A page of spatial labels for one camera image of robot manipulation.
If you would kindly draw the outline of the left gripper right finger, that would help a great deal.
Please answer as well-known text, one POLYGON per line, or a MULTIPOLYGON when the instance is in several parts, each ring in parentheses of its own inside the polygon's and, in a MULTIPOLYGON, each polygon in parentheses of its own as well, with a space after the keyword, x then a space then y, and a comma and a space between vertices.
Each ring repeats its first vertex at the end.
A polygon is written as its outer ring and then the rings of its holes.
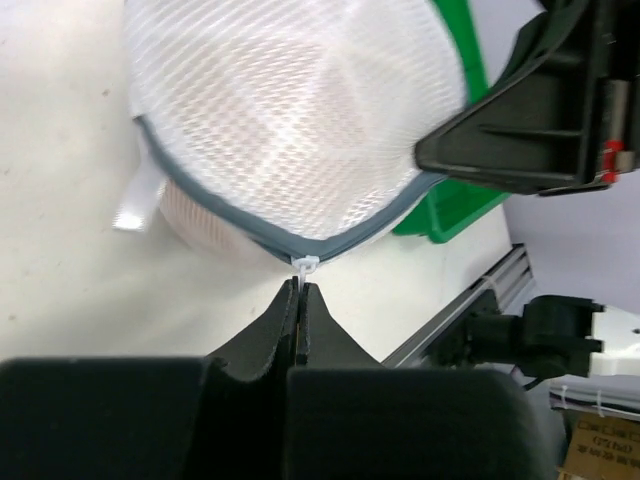
POLYGON ((315 285, 300 308, 304 366, 287 374, 290 479, 552 479, 523 389, 489 369, 347 364, 320 345, 333 321, 315 285))

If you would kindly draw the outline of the white mesh laundry bag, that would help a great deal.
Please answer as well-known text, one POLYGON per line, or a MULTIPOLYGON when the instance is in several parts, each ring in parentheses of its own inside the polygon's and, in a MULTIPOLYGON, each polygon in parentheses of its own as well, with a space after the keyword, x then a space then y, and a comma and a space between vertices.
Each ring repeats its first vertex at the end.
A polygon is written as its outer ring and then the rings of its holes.
POLYGON ((115 229, 145 231, 172 181, 307 274, 442 181, 414 149, 468 84, 434 2, 128 1, 123 19, 141 160, 115 229))

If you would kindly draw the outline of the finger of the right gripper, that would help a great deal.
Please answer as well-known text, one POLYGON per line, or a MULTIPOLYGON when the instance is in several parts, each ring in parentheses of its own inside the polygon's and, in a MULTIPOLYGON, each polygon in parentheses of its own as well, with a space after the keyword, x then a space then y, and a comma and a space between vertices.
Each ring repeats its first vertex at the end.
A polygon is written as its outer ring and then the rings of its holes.
POLYGON ((425 171, 537 193, 573 183, 570 150, 579 132, 559 116, 561 80, 540 71, 541 57, 564 38, 560 27, 583 9, 547 11, 521 28, 502 76, 487 95, 415 146, 425 171))

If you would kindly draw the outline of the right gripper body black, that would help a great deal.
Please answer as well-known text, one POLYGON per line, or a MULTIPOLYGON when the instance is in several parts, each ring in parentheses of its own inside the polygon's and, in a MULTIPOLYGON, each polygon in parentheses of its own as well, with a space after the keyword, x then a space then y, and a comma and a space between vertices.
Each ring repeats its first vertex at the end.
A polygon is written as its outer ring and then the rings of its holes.
POLYGON ((583 10, 560 27, 564 38, 541 55, 540 71, 561 80, 559 116, 579 132, 570 150, 573 183, 561 196, 611 188, 639 168, 639 3, 545 1, 550 15, 583 10))

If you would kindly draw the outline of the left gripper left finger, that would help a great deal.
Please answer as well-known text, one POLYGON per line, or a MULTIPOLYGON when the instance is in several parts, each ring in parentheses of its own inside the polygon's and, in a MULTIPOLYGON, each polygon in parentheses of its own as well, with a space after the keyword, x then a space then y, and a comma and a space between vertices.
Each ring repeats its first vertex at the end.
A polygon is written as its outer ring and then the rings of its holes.
POLYGON ((277 479, 298 286, 195 357, 1 365, 5 479, 277 479))

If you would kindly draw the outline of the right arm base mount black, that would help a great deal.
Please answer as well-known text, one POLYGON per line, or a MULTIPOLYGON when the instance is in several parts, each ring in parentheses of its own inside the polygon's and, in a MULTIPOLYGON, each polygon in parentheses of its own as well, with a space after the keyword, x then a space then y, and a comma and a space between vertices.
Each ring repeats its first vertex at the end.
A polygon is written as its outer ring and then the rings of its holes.
POLYGON ((517 365, 524 358, 522 333, 522 318, 503 313, 495 293, 485 290, 429 345, 426 357, 438 367, 517 365))

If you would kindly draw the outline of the beige bra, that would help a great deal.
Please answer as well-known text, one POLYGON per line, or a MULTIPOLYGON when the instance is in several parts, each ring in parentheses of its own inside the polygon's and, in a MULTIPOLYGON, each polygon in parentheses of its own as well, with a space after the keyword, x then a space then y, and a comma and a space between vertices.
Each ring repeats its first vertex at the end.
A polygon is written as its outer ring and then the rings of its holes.
POLYGON ((255 261, 266 252, 243 232, 212 214, 168 181, 160 211, 175 233, 192 248, 231 260, 255 261))

